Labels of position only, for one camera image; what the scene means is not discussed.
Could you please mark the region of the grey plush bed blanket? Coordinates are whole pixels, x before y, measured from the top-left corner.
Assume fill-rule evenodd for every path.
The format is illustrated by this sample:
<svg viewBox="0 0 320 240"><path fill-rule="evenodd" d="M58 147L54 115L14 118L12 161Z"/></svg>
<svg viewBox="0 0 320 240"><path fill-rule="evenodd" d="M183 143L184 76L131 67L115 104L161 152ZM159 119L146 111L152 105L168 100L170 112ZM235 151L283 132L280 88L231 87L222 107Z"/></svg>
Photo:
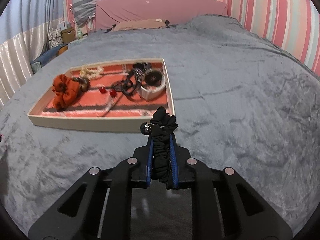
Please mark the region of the grey plush bed blanket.
<svg viewBox="0 0 320 240"><path fill-rule="evenodd" d="M319 78L229 17L168 29L97 32L53 59L1 110L1 202L23 232L90 167L110 168L140 133L36 127L27 113L69 68L163 58L177 142L215 169L231 166L298 233L319 204Z"/></svg>

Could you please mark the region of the black hair tie red cherries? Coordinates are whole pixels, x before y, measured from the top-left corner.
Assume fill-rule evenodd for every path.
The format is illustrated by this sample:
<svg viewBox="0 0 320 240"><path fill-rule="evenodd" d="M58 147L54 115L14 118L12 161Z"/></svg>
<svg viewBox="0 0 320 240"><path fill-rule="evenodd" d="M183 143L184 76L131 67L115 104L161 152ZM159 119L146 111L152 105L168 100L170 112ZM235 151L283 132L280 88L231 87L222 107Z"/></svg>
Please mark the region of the black hair tie red cherries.
<svg viewBox="0 0 320 240"><path fill-rule="evenodd" d="M133 64L132 69L127 72L125 78L122 80L125 80L125 79L131 79L132 81L139 80L139 82L141 83L145 72L150 70L151 68L152 66L151 66L151 63L149 62L136 62ZM113 83L109 87L101 87L99 90L101 92L102 92L102 89L108 90L111 97L116 96L117 92L122 93L120 91L120 82L121 80Z"/></svg>

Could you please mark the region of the brown cardboard box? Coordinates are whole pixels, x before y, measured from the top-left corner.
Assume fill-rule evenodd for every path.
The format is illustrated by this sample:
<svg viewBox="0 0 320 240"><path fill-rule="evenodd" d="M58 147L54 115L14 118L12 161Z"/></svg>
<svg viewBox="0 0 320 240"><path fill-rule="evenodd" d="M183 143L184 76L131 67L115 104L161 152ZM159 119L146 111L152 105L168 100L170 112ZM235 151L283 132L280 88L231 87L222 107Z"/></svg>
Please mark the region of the brown cardboard box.
<svg viewBox="0 0 320 240"><path fill-rule="evenodd" d="M64 44L69 44L76 39L73 27L61 31L61 37Z"/></svg>

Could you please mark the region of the orange red scrunchie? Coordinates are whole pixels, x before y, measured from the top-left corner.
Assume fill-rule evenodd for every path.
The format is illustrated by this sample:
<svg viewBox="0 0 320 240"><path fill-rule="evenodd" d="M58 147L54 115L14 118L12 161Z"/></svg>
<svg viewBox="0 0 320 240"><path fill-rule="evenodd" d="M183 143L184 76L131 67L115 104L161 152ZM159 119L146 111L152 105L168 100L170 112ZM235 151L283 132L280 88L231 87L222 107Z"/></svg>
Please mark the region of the orange red scrunchie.
<svg viewBox="0 0 320 240"><path fill-rule="evenodd" d="M80 96L81 86L71 77L60 74L53 80L52 91L55 93L53 107L57 111L63 111Z"/></svg>

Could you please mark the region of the gold silver wrist watch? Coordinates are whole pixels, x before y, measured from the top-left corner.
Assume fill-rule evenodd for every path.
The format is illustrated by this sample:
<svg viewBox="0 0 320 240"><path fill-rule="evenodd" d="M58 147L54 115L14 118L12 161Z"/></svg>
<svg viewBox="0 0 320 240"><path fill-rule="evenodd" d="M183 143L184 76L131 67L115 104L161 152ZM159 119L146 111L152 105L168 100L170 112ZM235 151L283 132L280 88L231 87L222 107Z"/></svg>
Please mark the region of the gold silver wrist watch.
<svg viewBox="0 0 320 240"><path fill-rule="evenodd" d="M158 98L166 88L166 78L160 70L150 69L145 72L138 94L146 101Z"/></svg>

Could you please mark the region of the blue folded cloth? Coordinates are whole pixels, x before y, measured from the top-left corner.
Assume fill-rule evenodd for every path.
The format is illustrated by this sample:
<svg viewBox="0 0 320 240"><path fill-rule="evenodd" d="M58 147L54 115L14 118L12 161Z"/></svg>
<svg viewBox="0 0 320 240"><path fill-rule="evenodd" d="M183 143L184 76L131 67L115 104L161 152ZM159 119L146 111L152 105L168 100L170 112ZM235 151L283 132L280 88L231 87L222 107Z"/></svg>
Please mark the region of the blue folded cloth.
<svg viewBox="0 0 320 240"><path fill-rule="evenodd" d="M33 71L33 74L41 70L46 64L52 61L52 59L56 58L59 55L59 51L63 49L68 49L67 44L62 44L52 49L49 49L45 51L43 54L41 54L39 57L31 61L30 66L31 70Z"/></svg>

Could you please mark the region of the beige pillow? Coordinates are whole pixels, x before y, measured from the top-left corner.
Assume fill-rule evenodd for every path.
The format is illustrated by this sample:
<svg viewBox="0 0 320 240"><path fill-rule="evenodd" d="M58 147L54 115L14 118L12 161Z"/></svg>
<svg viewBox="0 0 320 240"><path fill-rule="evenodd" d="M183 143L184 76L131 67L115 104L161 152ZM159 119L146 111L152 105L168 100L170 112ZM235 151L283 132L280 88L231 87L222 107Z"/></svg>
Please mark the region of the beige pillow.
<svg viewBox="0 0 320 240"><path fill-rule="evenodd" d="M115 24L111 31L127 31L127 30L140 30L140 29L162 29L169 27L168 20L154 18L141 21L127 21Z"/></svg>

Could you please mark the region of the white tray brick-pattern liner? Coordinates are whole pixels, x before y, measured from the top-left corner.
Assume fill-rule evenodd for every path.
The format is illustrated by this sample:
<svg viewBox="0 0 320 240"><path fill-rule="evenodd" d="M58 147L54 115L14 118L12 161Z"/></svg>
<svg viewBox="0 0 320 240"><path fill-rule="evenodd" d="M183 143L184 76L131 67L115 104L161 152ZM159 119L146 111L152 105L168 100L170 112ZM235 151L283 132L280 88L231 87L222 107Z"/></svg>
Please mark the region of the white tray brick-pattern liner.
<svg viewBox="0 0 320 240"><path fill-rule="evenodd" d="M152 69L160 70L166 78L166 88L161 95L146 101L138 94L126 97L117 92L111 97L108 90L113 83L125 78L136 62L149 62ZM81 67L104 69L102 77L96 80L81 78ZM164 107L170 115L175 113L169 76L163 59L130 59L107 61L73 67L63 73L80 83L80 96L63 111L53 107L55 93L52 85L39 98L27 114L35 126L95 132L138 132L140 124L148 122L159 107Z"/></svg>

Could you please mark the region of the black hair claw clip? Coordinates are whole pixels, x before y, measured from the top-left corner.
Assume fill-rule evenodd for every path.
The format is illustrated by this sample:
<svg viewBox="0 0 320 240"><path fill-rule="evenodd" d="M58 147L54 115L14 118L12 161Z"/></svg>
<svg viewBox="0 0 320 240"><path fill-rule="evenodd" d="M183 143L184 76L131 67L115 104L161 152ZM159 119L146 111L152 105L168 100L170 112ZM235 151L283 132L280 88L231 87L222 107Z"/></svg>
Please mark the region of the black hair claw clip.
<svg viewBox="0 0 320 240"><path fill-rule="evenodd" d="M133 96L140 87L139 80L132 81L131 79L121 80L120 91L125 96Z"/></svg>

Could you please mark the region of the white shiny curtain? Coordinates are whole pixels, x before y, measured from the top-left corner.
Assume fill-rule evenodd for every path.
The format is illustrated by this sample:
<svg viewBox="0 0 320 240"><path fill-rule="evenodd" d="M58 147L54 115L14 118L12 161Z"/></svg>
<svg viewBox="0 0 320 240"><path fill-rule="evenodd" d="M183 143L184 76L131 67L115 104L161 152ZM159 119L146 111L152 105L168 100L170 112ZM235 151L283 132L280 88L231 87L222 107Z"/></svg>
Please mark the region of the white shiny curtain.
<svg viewBox="0 0 320 240"><path fill-rule="evenodd" d="M30 61L43 53L48 31L62 21L45 22L1 43L1 108L33 76Z"/></svg>

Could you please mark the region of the beige satin scrunchie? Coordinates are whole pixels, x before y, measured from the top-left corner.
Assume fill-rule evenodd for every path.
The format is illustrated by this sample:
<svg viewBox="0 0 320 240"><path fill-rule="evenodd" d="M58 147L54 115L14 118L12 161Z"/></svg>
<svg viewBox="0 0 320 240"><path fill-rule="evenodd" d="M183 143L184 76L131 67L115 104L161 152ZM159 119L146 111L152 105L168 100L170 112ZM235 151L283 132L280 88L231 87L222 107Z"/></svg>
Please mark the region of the beige satin scrunchie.
<svg viewBox="0 0 320 240"><path fill-rule="evenodd" d="M104 69L101 66L97 66L97 68L81 67L79 76L89 80L96 80L102 77L103 72Z"/></svg>

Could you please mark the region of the pink headboard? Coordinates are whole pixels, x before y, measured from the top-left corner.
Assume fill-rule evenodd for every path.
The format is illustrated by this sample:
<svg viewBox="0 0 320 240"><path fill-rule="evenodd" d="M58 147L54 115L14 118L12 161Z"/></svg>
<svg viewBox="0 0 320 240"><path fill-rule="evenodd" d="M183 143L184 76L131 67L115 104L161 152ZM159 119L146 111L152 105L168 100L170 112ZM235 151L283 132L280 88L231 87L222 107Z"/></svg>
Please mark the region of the pink headboard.
<svg viewBox="0 0 320 240"><path fill-rule="evenodd" d="M227 15L227 4L216 0L100 0L95 7L95 27L106 30L115 24L148 19L171 24L201 15Z"/></svg>

